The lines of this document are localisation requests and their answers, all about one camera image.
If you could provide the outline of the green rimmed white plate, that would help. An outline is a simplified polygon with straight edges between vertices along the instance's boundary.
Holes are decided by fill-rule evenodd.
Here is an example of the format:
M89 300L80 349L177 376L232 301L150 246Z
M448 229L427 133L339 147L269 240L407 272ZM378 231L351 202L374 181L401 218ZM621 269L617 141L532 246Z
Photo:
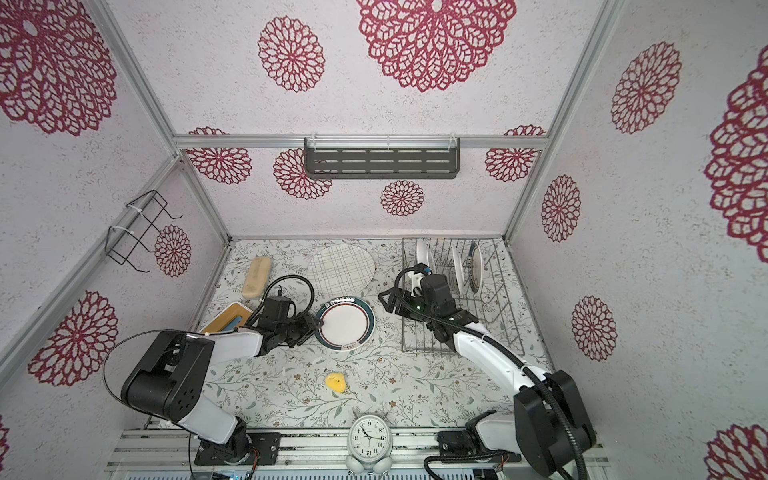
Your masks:
M319 325L316 339L334 351L354 350L364 345L373 335L376 317L365 300L342 296L321 305L315 315Z

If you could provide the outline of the plaid beige plate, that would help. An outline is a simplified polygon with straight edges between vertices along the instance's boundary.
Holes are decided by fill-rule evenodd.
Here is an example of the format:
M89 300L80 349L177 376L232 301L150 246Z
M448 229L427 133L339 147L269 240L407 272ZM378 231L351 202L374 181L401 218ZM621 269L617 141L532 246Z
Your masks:
M324 248L310 261L308 278L324 298L360 296L376 272L373 256L356 245Z

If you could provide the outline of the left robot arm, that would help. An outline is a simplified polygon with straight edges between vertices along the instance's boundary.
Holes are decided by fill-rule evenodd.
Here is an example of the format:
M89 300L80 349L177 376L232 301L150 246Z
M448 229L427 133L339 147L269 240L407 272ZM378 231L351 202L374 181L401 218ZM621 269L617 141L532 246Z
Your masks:
M263 311L240 327L218 333L174 329L157 332L125 380L120 399L128 407L168 420L214 445L242 442L244 421L203 393L211 365L294 348L323 325L309 311L290 315L290 301L269 297Z

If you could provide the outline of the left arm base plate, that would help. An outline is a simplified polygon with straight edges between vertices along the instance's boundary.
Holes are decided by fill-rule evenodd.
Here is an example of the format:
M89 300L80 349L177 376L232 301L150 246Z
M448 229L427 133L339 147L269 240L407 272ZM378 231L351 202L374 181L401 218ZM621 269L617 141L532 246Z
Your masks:
M225 444L202 440L194 466L275 465L282 435L278 432L241 432Z

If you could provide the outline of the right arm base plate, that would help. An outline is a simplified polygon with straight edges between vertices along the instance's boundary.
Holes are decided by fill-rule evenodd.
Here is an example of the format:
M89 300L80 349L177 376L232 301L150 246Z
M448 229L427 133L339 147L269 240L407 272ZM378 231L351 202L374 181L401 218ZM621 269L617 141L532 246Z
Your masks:
M490 461L519 463L522 456L506 450L486 447L477 435L467 430L442 430L436 436L439 458L447 462Z

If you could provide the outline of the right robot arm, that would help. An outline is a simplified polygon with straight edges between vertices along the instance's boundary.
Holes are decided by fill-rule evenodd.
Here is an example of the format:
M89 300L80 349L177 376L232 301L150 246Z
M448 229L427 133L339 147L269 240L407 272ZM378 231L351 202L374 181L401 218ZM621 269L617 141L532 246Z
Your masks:
M521 456L540 476L586 479L585 452L597 443L594 427L575 380L566 372L548 372L524 361L496 340L471 312L457 306L446 276L420 263L412 273L419 284L381 292L384 309L426 325L435 339L469 360L512 399L508 414L491 410L469 420L463 439L473 453L440 455L456 463Z

